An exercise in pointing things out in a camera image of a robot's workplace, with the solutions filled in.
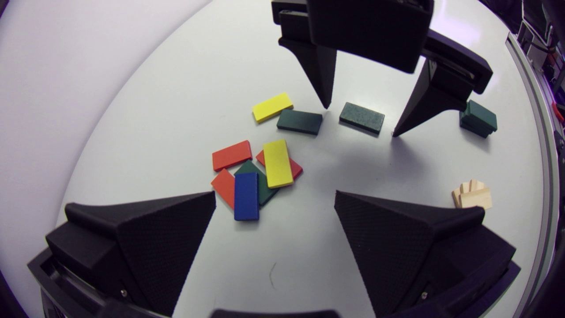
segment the green block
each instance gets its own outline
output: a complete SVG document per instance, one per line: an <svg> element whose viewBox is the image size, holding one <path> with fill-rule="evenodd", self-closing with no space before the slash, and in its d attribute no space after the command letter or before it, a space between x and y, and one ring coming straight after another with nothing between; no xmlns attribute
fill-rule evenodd
<svg viewBox="0 0 565 318"><path fill-rule="evenodd" d="M277 122L277 128L317 135L320 131L321 120L321 114L284 109Z"/></svg>
<svg viewBox="0 0 565 318"><path fill-rule="evenodd" d="M467 126L472 127L474 130L476 131L480 131L481 133L484 134L491 134L493 131L492 129L490 129L489 126L485 125L485 123L483 121L480 121L472 116L462 116L459 117L459 123L464 123Z"/></svg>
<svg viewBox="0 0 565 318"><path fill-rule="evenodd" d="M381 132L385 115L363 108L361 106L345 103L341 111L340 122L348 123L355 127L378 134Z"/></svg>
<svg viewBox="0 0 565 318"><path fill-rule="evenodd" d="M471 119L483 123L492 131L496 131L498 129L496 114L482 107L477 102L469 100L467 102L467 110L465 110L465 114L467 114Z"/></svg>
<svg viewBox="0 0 565 318"><path fill-rule="evenodd" d="M470 132L472 132L472 133L474 133L474 134L476 134L476 135L479 135L479 136L481 136L481 137L483 137L483 138L488 137L489 134L490 134L490 132L485 132L485 131L481 131L481 130L475 129L474 127L472 127L472 126L466 124L466 123L465 123L464 121L462 121L461 119L459 120L459 126L460 126L461 128L465 128L466 130L468 130L468 131L470 131Z"/></svg>
<svg viewBox="0 0 565 318"><path fill-rule="evenodd" d="M259 177L259 204L265 205L279 191L279 188L269 189L267 187L267 176L253 164L251 160L247 160L237 169L235 174L256 172Z"/></svg>

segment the red block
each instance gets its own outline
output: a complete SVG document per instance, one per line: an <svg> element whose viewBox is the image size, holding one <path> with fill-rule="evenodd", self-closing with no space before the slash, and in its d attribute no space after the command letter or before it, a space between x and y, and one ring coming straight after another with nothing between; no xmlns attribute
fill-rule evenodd
<svg viewBox="0 0 565 318"><path fill-rule="evenodd" d="M228 170L223 169L211 182L214 190L221 196L222 199L232 208L236 197L236 179L229 173Z"/></svg>
<svg viewBox="0 0 565 318"><path fill-rule="evenodd" d="M265 155L263 154L262 150L261 152L259 152L257 156L255 156L255 159L257 159L257 161L259 161L260 164L265 166ZM292 177L294 178L294 180L296 180L296 178L298 178L298 176L302 173L302 167L291 158L289 159L290 159L290 170L292 171Z"/></svg>
<svg viewBox="0 0 565 318"><path fill-rule="evenodd" d="M212 154L212 165L214 171L229 168L251 159L251 146L245 140L228 148L218 150Z"/></svg>

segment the wooden block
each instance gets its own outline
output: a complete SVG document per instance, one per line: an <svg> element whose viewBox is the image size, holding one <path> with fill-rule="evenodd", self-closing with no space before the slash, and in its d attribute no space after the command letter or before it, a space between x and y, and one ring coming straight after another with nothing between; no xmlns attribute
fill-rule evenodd
<svg viewBox="0 0 565 318"><path fill-rule="evenodd" d="M461 200L462 208L479 206L486 210L493 207L489 188L460 194L459 199Z"/></svg>
<svg viewBox="0 0 565 318"><path fill-rule="evenodd" d="M461 201L459 201L459 195L461 194L461 188L457 188L451 192L453 197L453 203L455 203L456 208L461 208Z"/></svg>
<svg viewBox="0 0 565 318"><path fill-rule="evenodd" d="M469 182L469 191L477 191L477 190L482 190L485 188L485 184L483 182L477 181L475 179L472 179Z"/></svg>
<svg viewBox="0 0 565 318"><path fill-rule="evenodd" d="M277 116L283 109L292 109L292 101L286 93L277 95L270 100L261 102L253 106L253 116L258 123L262 123L269 118Z"/></svg>
<svg viewBox="0 0 565 318"><path fill-rule="evenodd" d="M265 170L267 171L267 186L279 188L294 183L286 141L284 139L263 145Z"/></svg>
<svg viewBox="0 0 565 318"><path fill-rule="evenodd" d="M236 174L236 198L233 210L236 221L259 219L258 175L255 172Z"/></svg>
<svg viewBox="0 0 565 318"><path fill-rule="evenodd" d="M265 155L263 154L263 151L261 150L261 152L259 152L259 154L257 156L255 156L255 159L257 159L257 161L259 161L260 164L262 164L263 166L265 166ZM288 158L290 161L290 169L292 171L292 178L294 180L296 180L296 178L298 178L298 176L302 173L302 167L297 164L294 160L292 160L292 158Z"/></svg>
<svg viewBox="0 0 565 318"><path fill-rule="evenodd" d="M234 197L236 189L236 179L229 173L228 170L222 169L220 173L212 180L212 187L216 193L224 199L230 208L234 207Z"/></svg>
<svg viewBox="0 0 565 318"><path fill-rule="evenodd" d="M378 134L381 132L385 115L363 108L361 106L345 103L340 114L340 122L344 122L363 130Z"/></svg>
<svg viewBox="0 0 565 318"><path fill-rule="evenodd" d="M321 114L307 113L292 109L283 109L277 122L277 128L318 135L320 131Z"/></svg>
<svg viewBox="0 0 565 318"><path fill-rule="evenodd" d="M231 145L228 148L218 150L212 154L212 166L214 171L229 168L253 158L251 145L248 140Z"/></svg>
<svg viewBox="0 0 565 318"><path fill-rule="evenodd" d="M467 193L467 192L469 192L469 190L470 190L470 183L469 183L469 182L463 182L463 183L461 183L460 190L461 190L461 193Z"/></svg>
<svg viewBox="0 0 565 318"><path fill-rule="evenodd" d="M265 174L259 170L259 168L257 168L251 160L245 161L244 164L236 171L235 175L249 172L257 173L259 178L259 205L265 205L279 191L279 189L269 189L267 187L267 176L265 176Z"/></svg>

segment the natural wood block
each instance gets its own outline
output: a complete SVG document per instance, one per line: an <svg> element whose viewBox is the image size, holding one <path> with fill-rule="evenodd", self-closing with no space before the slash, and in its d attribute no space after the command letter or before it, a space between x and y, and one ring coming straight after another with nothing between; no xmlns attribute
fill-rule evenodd
<svg viewBox="0 0 565 318"><path fill-rule="evenodd" d="M461 195L461 188L457 188L451 192L453 197L453 203L455 203L456 208L461 208L461 201L459 201L459 195Z"/></svg>
<svg viewBox="0 0 565 318"><path fill-rule="evenodd" d="M490 197L490 189L484 188L477 191L462 193L459 195L462 208L470 208L479 206L486 209L493 207L492 198Z"/></svg>
<svg viewBox="0 0 565 318"><path fill-rule="evenodd" d="M461 183L460 190L461 190L461 193L469 192L470 191L470 183L469 182Z"/></svg>
<svg viewBox="0 0 565 318"><path fill-rule="evenodd" d="M469 182L469 189L470 191L477 191L477 190L482 190L485 188L485 184L483 182L477 181L475 179L472 179Z"/></svg>

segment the textured black surface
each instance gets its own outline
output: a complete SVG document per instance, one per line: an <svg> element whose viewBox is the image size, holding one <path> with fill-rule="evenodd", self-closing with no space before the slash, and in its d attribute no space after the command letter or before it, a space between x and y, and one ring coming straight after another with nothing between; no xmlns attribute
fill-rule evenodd
<svg viewBox="0 0 565 318"><path fill-rule="evenodd" d="M435 241L484 217L482 208L435 208L340 191L335 209L377 317L394 312Z"/></svg>
<svg viewBox="0 0 565 318"><path fill-rule="evenodd" d="M215 209L213 192L104 207L68 204L69 222L114 239L151 309L171 316Z"/></svg>

